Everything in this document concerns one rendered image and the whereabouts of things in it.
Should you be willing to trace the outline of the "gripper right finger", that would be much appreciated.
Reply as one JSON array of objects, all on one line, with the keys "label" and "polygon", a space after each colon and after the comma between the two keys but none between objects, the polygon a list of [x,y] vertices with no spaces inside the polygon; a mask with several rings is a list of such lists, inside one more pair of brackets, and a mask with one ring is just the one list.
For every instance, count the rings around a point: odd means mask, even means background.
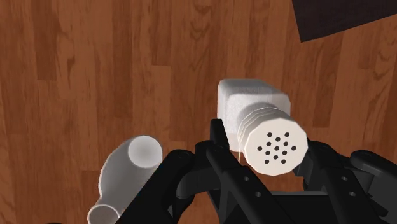
[{"label": "gripper right finger", "polygon": [[305,191],[328,195],[339,224],[397,224],[397,164],[367,150],[346,157],[326,143],[308,145],[293,172]]}]

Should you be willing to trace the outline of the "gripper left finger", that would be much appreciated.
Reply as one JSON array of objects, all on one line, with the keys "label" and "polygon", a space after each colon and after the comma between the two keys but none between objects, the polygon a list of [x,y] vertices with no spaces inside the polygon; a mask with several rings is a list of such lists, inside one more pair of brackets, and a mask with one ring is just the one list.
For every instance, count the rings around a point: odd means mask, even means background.
[{"label": "gripper left finger", "polygon": [[178,224],[198,193],[207,192],[219,224],[295,224],[247,166],[228,148],[220,119],[195,151],[168,153],[116,224]]}]

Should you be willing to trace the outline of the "white salt shaker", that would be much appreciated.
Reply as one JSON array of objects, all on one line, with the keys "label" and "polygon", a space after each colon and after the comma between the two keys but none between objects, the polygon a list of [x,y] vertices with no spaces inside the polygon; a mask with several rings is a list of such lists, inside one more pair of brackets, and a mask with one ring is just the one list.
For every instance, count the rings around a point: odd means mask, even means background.
[{"label": "white salt shaker", "polygon": [[291,117],[287,94],[256,79],[224,79],[218,85],[217,117],[230,150],[258,173],[278,176],[302,163],[306,132]]}]

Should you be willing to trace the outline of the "white vase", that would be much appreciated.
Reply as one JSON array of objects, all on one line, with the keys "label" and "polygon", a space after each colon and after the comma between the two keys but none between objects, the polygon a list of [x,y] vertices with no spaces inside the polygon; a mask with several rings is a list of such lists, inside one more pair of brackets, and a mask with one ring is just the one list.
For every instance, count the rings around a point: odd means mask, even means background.
[{"label": "white vase", "polygon": [[112,151],[99,174],[99,199],[88,211],[88,224],[115,224],[162,160],[160,143],[146,135]]}]

